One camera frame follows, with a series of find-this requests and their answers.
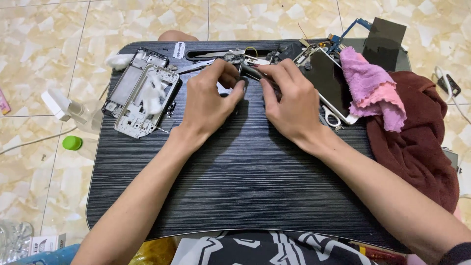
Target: green bottle cap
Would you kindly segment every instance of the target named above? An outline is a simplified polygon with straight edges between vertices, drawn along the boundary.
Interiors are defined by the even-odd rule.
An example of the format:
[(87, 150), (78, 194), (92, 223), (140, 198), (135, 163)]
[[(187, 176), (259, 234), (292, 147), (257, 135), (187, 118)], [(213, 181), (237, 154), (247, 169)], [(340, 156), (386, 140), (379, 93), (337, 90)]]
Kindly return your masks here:
[(70, 135), (62, 141), (62, 147), (67, 150), (77, 151), (82, 147), (82, 143), (82, 138)]

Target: white phone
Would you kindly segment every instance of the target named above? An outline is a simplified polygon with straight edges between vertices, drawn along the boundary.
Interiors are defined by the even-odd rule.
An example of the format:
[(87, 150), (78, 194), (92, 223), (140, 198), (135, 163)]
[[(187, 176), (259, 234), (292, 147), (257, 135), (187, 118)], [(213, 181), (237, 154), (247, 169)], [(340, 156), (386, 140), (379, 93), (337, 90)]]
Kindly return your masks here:
[(322, 102), (346, 124), (354, 124), (359, 117), (350, 113), (353, 99), (340, 65), (322, 48), (315, 49), (309, 59), (312, 69), (305, 76), (319, 91)]

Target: phone frame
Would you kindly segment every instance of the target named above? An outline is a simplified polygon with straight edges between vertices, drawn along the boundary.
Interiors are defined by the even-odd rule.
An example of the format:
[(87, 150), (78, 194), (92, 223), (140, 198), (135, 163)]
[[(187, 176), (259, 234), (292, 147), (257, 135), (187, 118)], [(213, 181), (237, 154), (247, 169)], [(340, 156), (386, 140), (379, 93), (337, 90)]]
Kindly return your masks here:
[[(312, 54), (314, 54), (314, 52), (317, 52), (318, 50), (321, 50), (330, 60), (332, 60), (332, 62), (334, 62), (338, 67), (340, 67), (340, 69), (342, 69), (342, 67), (332, 58), (330, 57), (321, 47), (315, 49), (310, 55), (309, 55), (309, 59), (310, 57), (312, 56)], [(322, 102), (324, 104), (326, 104), (329, 109), (334, 112), (338, 118), (340, 118), (342, 121), (344, 121), (346, 124), (348, 125), (353, 125), (355, 122), (357, 122), (357, 120), (360, 118), (359, 116), (355, 115), (355, 114), (349, 114), (347, 117), (345, 117), (344, 115), (342, 115), (342, 113), (340, 113), (340, 111), (338, 111), (326, 98), (324, 98), (322, 96), (322, 94), (319, 92), (319, 97), (320, 99), (322, 100)]]

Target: forearm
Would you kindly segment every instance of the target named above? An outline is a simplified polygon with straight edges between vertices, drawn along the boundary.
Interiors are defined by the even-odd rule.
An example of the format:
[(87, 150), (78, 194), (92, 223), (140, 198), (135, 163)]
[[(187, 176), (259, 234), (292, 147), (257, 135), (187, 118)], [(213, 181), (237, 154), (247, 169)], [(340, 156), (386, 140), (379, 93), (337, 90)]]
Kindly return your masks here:
[(149, 233), (167, 194), (203, 140), (178, 129), (87, 235), (72, 265), (128, 264)]
[(471, 241), (471, 231), (454, 216), (325, 129), (324, 143), (306, 151), (334, 170), (384, 228), (424, 261), (437, 263), (455, 245)]

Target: black wood grain surface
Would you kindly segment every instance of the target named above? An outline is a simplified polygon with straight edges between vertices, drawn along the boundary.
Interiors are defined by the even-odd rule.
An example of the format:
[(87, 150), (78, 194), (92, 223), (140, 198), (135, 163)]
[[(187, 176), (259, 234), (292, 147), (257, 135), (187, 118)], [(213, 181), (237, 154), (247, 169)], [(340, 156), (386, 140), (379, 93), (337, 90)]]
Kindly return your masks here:
[[(274, 49), (278, 43), (286, 47), (293, 42), (299, 43), (297, 40), (191, 41), (186, 42), (186, 50), (247, 46)], [(344, 43), (361, 52), (364, 39), (348, 39)], [(145, 47), (167, 55), (171, 64), (179, 67), (191, 64), (172, 57), (174, 44), (136, 42), (125, 46), (120, 53), (134, 53), (137, 48)], [(410, 70), (403, 52), (397, 70)], [(113, 71), (111, 89), (122, 72)], [(183, 85), (175, 98), (173, 127), (183, 117), (186, 83), (197, 73), (181, 76)], [(90, 228), (168, 138), (167, 133), (155, 131), (137, 140), (114, 130), (114, 122), (114, 118), (105, 116), (101, 127), (86, 212)], [(373, 158), (364, 120), (344, 127), (338, 135)], [(405, 250), (334, 172), (273, 127), (265, 117), (260, 84), (254, 80), (249, 80), (244, 100), (223, 127), (185, 164), (147, 239), (225, 229), (315, 232)]]

